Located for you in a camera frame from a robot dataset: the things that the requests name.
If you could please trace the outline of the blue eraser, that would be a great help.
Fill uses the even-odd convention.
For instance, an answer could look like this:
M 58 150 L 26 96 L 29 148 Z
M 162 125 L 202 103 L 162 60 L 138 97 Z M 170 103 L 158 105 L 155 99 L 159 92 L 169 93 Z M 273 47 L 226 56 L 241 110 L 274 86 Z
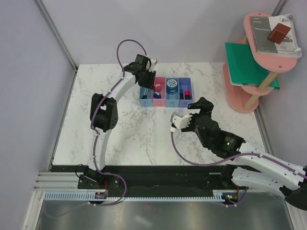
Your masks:
M 162 98 L 162 96 L 159 92 L 154 92 L 153 96 L 154 96 L 155 99 L 161 99 Z

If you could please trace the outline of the pink bin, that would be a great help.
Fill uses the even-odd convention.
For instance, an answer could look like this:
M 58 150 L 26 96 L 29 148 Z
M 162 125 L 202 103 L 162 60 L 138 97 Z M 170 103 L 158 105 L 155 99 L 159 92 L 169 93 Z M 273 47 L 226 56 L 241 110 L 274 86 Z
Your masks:
M 155 99 L 153 97 L 153 105 L 156 107 L 166 107 L 166 82 L 165 77 L 156 77 L 154 80 L 154 85 L 161 84 L 162 90 L 159 92 L 162 96 L 161 99 Z

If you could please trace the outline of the purple bin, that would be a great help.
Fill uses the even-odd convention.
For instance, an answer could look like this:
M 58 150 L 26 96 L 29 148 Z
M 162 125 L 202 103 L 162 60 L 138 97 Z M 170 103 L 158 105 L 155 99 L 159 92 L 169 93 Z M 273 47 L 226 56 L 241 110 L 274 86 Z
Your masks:
M 185 90 L 189 90 L 190 92 L 190 100 L 180 100 L 179 99 L 179 107 L 187 108 L 189 104 L 193 102 L 193 94 L 192 94 L 192 86 L 191 86 L 191 79 L 190 78 L 178 78 L 178 85 L 179 89 L 183 89 L 183 92 Z

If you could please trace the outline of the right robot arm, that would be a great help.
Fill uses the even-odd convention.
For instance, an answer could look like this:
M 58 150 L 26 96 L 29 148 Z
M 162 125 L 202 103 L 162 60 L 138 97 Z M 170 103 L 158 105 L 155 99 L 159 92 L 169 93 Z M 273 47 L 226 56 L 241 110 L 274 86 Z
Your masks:
M 234 185 L 266 190 L 285 198 L 290 205 L 307 208 L 307 168 L 276 158 L 245 141 L 233 133 L 221 130 L 212 120 L 214 105 L 201 97 L 190 103 L 188 109 L 198 109 L 183 117 L 180 124 L 182 132 L 194 132 L 201 145 L 210 150 L 222 161 L 235 161 L 248 165 L 258 173 L 251 173 L 236 165 L 226 165 L 220 176 L 224 188 Z

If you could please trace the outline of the pink eraser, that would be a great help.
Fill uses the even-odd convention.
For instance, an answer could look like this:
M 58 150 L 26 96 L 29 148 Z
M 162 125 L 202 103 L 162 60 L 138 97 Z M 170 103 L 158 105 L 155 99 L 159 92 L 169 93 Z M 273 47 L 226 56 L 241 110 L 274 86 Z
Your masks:
M 155 91 L 155 92 L 160 92 L 161 90 L 162 90 L 161 84 L 156 84 L 156 85 L 154 85 L 154 91 Z

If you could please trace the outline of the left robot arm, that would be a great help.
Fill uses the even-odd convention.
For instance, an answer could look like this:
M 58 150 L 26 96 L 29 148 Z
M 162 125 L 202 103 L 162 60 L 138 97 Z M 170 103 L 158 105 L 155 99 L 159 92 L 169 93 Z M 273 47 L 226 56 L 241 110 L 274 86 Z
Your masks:
M 118 122 L 117 103 L 121 97 L 135 84 L 140 87 L 153 89 L 157 64 L 156 59 L 137 55 L 134 62 L 123 68 L 117 82 L 105 94 L 95 93 L 91 100 L 90 128 L 96 132 L 93 155 L 87 165 L 92 170 L 102 170 L 106 163 L 106 148 L 112 129 Z

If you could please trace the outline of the light blue bin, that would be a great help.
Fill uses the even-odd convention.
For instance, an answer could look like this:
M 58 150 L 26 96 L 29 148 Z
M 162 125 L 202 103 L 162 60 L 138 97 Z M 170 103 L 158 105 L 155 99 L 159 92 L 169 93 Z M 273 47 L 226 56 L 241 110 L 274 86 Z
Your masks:
M 153 89 L 140 87 L 139 102 L 141 107 L 153 107 Z
M 178 85 L 178 91 L 175 94 L 168 94 L 166 92 L 166 107 L 178 107 L 179 105 L 179 85 Z

